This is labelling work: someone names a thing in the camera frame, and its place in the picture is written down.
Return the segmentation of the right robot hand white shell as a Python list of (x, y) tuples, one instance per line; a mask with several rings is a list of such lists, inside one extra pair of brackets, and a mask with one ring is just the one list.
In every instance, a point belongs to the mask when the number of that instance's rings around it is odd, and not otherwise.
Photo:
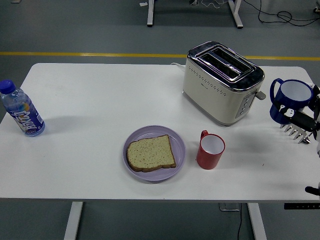
[(274, 93), (276, 81), (270, 87), (271, 118), (281, 126), (293, 126), (298, 134), (310, 132), (320, 141), (320, 88), (313, 83), (287, 80)]

